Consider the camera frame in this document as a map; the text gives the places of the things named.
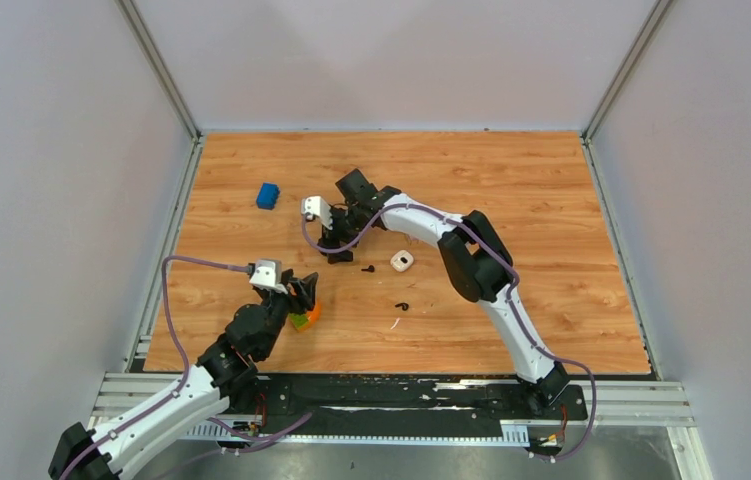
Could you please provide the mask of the white earbud charging case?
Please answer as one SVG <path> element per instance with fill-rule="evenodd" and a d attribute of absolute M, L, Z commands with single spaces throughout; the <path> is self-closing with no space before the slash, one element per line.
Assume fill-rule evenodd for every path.
<path fill-rule="evenodd" d="M 407 250 L 396 252 L 390 259 L 390 266 L 399 273 L 406 272 L 415 262 L 414 256 Z"/>

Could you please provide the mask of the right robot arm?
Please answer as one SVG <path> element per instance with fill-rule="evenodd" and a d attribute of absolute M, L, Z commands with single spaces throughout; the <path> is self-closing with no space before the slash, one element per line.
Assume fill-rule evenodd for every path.
<path fill-rule="evenodd" d="M 520 277 L 512 257 L 484 213 L 436 209 L 395 187 L 377 188 L 358 169 L 336 186 L 343 196 L 339 206 L 320 196 L 301 202 L 304 221 L 321 224 L 314 248 L 330 263 L 349 262 L 353 248 L 374 227 L 436 248 L 452 287 L 479 305 L 498 331 L 517 379 L 526 385 L 521 392 L 526 411 L 543 418 L 560 407 L 569 383 L 564 362 L 546 347 L 531 322 L 518 294 Z"/>

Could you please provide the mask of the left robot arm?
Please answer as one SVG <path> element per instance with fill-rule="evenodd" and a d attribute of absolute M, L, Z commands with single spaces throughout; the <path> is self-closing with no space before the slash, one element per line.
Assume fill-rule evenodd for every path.
<path fill-rule="evenodd" d="M 194 426 L 255 405 L 257 365 L 271 355 L 289 316 L 315 309 L 319 276 L 297 278 L 267 260 L 244 270 L 259 302 L 241 306 L 196 362 L 150 398 L 98 427 L 68 427 L 49 464 L 50 478 L 132 479 Z"/>

